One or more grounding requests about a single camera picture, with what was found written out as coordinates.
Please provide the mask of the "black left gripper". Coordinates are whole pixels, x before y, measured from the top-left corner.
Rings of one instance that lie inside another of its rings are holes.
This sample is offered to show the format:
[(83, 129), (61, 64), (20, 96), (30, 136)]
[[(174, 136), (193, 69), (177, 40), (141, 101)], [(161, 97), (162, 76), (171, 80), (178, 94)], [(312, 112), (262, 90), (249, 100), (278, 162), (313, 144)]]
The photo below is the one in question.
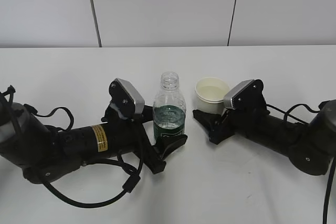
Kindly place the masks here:
[(153, 174), (164, 171), (165, 159), (175, 150), (183, 146), (188, 136), (161, 136), (151, 145), (143, 123), (153, 121), (153, 107), (145, 105), (141, 114), (136, 115), (136, 120), (119, 118), (118, 113), (108, 107), (101, 119), (101, 126), (107, 137), (108, 149), (101, 152), (102, 156), (114, 157), (118, 153), (133, 152), (137, 157), (142, 157), (144, 164)]

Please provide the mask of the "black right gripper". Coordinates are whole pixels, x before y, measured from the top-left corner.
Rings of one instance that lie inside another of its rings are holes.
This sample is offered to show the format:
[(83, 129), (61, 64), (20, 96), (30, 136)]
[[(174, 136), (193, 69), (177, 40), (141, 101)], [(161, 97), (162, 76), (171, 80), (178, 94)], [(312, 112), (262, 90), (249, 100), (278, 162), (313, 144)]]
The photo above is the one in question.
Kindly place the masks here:
[(193, 118), (209, 132), (209, 141), (216, 145), (235, 134), (249, 137), (264, 116), (265, 108), (226, 110), (223, 114), (193, 110)]

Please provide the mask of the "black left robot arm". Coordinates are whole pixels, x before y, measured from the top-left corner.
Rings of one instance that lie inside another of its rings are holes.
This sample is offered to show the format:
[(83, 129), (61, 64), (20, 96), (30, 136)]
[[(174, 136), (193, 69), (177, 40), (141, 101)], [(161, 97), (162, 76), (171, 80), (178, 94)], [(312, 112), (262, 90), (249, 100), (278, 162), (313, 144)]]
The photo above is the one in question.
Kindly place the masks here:
[(152, 121), (146, 106), (138, 116), (123, 119), (107, 108), (101, 124), (66, 129), (44, 125), (30, 105), (13, 103), (10, 110), (1, 107), (1, 156), (23, 171), (33, 184), (40, 184), (34, 168), (48, 182), (78, 170), (83, 165), (113, 164), (138, 177), (139, 169), (126, 164), (122, 155), (133, 153), (139, 164), (154, 174), (164, 171), (166, 158), (186, 143), (187, 136), (165, 136), (151, 144), (143, 126)]

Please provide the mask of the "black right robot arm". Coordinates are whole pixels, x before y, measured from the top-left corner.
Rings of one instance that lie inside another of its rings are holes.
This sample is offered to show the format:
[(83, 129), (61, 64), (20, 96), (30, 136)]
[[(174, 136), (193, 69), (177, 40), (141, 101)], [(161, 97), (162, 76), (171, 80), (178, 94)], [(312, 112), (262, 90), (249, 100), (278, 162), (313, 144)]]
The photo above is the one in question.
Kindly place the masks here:
[(194, 110), (193, 117), (213, 144), (238, 134), (287, 157), (300, 171), (320, 176), (335, 157), (335, 101), (322, 102), (319, 109), (308, 124), (274, 117), (264, 105), (228, 109), (223, 115)]

